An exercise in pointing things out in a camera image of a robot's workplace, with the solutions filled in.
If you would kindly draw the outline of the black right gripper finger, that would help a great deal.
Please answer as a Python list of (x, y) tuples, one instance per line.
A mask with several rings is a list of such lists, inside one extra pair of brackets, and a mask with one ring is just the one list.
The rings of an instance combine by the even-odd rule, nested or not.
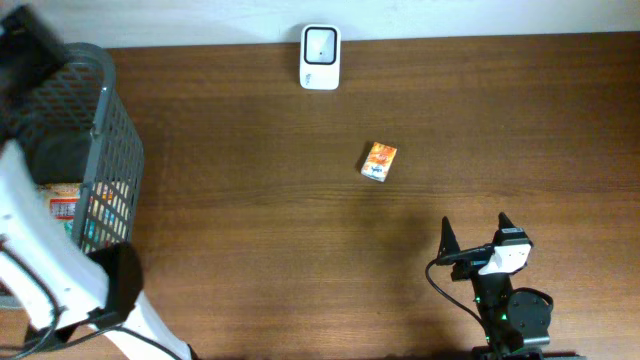
[(450, 221), (447, 217), (443, 217), (441, 222), (441, 240), (438, 250), (438, 258), (442, 259), (450, 255), (457, 255), (459, 252), (460, 247)]
[(520, 228), (516, 227), (504, 212), (498, 215), (498, 230), (493, 237), (494, 244), (503, 244), (520, 238)]

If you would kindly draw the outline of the orange tissue pack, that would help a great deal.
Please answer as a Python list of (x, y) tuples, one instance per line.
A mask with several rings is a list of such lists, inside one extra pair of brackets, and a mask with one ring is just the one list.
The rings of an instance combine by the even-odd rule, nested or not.
[(396, 154), (397, 149), (395, 147), (374, 142), (364, 160), (360, 173), (369, 179), (384, 182)]

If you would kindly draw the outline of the beige snack bag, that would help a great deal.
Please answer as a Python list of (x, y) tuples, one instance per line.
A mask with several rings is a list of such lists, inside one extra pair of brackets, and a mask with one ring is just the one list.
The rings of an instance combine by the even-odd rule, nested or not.
[(81, 185), (78, 183), (43, 184), (36, 186), (36, 192), (57, 225), (68, 237), (71, 237)]

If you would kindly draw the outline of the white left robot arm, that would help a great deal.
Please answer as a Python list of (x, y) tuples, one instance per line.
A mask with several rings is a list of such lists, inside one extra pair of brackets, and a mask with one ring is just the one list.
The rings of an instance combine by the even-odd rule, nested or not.
[(144, 292), (131, 237), (144, 148), (101, 47), (67, 44), (35, 10), (1, 19), (1, 303), (29, 316), (6, 359), (79, 344), (191, 359)]

